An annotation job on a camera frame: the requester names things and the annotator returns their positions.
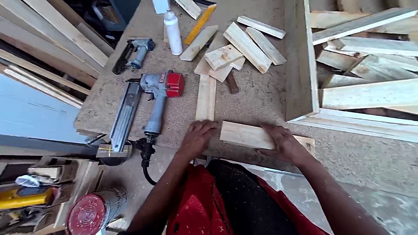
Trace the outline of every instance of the red tool cap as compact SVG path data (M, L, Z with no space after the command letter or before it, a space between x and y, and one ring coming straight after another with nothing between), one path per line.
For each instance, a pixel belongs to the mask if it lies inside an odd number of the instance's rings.
M71 210L67 220L70 235L95 235L105 220L106 207L94 194L83 196Z
M169 73L167 75L167 97L179 97L184 90L184 78L179 73Z

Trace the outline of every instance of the white glue bottle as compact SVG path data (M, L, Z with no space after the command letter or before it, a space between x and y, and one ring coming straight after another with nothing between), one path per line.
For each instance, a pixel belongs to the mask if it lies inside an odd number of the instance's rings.
M166 26L168 41L170 43L171 53L175 56L183 53L181 47L180 30L178 29L178 18L172 10L164 14L164 25Z

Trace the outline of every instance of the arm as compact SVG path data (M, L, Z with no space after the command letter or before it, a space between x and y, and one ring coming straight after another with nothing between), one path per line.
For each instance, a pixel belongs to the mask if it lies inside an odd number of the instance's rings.
M281 126L262 125L275 143L275 150L260 149L267 156L277 157L298 167L315 191L322 210L336 235L388 235L359 204L357 204L291 134Z
M207 141L215 133L216 122L205 120L190 125L180 149L174 155L167 170L151 190L144 204L133 218L127 232L147 234L161 230L170 214L170 202L180 186L191 160L203 153Z

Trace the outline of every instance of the workbench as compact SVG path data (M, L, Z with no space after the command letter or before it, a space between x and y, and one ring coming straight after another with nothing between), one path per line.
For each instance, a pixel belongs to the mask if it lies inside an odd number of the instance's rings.
M192 19L174 1L172 10L178 16L180 33L184 40L197 21ZM217 8L205 26L218 25L218 32L223 33L231 22L245 15L271 26L284 29L283 0L219 0ZM126 46L130 37L151 37L156 47L145 56L143 68L131 73L114 75L112 68ZM266 37L286 57L285 40ZM193 61L181 61L171 54L163 42L163 16L155 14L152 1L141 1L131 22L127 26L115 53L94 84L91 94L85 100L74 126L77 129L109 133L115 120L120 98L124 92L125 81L139 78L142 73L159 73L172 69L182 73L185 79L183 95L167 98L163 114L161 135L156 145L179 148L188 126L194 121L199 75L194 74L197 63L203 56L203 48ZM209 156L227 158L248 164L265 166L284 171L299 172L289 163L263 156L252 148L230 145L219 141L222 121L259 125L262 122L282 125L292 130L293 134L316 140L317 158L339 181L367 186L389 192L402 193L418 197L418 176L411 167L417 155L417 148L410 143L371 136L344 133L334 130L313 128L285 122L285 66L271 65L268 72L261 74L249 61L241 71L235 71L235 80L240 92L231 95L226 84L217 82L215 120L218 132L204 153ZM143 94L130 130L129 139L144 137L142 127L146 125L152 112L154 101L147 101Z

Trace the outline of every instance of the person's left hand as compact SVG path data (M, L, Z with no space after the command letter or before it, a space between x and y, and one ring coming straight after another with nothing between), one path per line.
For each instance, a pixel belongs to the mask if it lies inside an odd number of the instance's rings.
M208 140L215 134L216 125L216 122L210 120L192 123L177 154L185 157L188 161L202 154L206 149Z

